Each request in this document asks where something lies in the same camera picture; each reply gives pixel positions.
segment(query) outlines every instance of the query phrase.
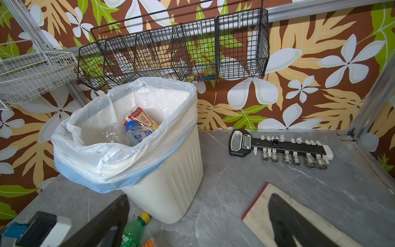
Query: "yellow bottle cap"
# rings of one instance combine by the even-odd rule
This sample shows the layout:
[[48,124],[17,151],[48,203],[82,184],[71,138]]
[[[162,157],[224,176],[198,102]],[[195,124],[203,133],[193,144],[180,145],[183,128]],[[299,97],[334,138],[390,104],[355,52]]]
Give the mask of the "yellow bottle cap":
[[151,217],[149,216],[149,214],[147,214],[146,212],[142,212],[140,214],[140,218],[143,219],[143,221],[145,222],[145,224],[148,224],[148,222],[150,221]]

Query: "socket organizer rail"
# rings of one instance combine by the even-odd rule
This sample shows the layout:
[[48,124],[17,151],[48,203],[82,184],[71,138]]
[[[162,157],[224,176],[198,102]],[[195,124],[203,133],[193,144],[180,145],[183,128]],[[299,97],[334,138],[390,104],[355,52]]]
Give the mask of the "socket organizer rail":
[[267,10],[255,8],[98,40],[79,48],[77,79],[99,90],[143,76],[189,82],[263,76],[268,25]]
[[287,165],[301,164],[300,156],[305,156],[306,166],[310,169],[318,168],[326,170],[329,160],[333,159],[333,152],[328,145],[322,145],[319,141],[305,140],[302,138],[291,138],[285,141],[284,136],[270,137],[261,136],[260,139],[252,138],[246,130],[233,130],[229,138],[229,154],[237,157],[245,157],[251,151],[257,155],[262,150],[262,159],[268,161],[270,158],[274,163],[278,162],[279,153],[284,154],[284,162]]

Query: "blue connector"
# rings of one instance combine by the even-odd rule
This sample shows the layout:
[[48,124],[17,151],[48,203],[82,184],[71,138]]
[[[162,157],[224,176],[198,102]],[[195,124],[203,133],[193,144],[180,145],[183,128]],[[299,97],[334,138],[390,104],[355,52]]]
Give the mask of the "blue connector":
[[22,234],[26,231],[29,224],[19,224],[13,222],[8,229],[3,233],[3,237],[7,238],[21,238]]

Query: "white plastic bag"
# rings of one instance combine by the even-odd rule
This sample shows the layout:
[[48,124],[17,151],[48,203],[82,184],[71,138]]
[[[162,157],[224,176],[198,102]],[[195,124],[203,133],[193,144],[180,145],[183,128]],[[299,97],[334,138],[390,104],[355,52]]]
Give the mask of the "white plastic bag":
[[[59,172],[75,183],[107,193],[132,186],[158,169],[196,126],[196,87],[192,83],[142,77],[117,86],[63,120],[52,135]],[[123,123],[140,106],[160,126],[137,146],[106,143],[101,129]]]

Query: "chrome socket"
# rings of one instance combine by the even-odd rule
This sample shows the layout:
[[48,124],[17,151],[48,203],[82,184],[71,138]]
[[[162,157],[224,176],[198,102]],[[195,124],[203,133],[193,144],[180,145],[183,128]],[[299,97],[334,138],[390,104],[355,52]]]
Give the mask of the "chrome socket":
[[317,160],[317,168],[320,170],[326,170],[328,169],[328,165],[326,164],[326,162],[323,160],[322,157],[316,157]]
[[277,153],[272,153],[272,161],[273,161],[274,163],[277,163],[277,162],[278,162],[278,155],[277,155]]
[[310,169],[314,169],[317,167],[316,160],[311,155],[306,155],[306,166]]
[[300,166],[300,159],[299,159],[299,156],[298,156],[298,155],[294,155],[294,156],[293,156],[293,164],[294,164],[295,166]]
[[267,151],[262,151],[262,159],[263,161],[269,160],[269,155],[267,154]]
[[287,165],[291,165],[293,163],[292,155],[290,155],[289,153],[284,154],[284,162]]

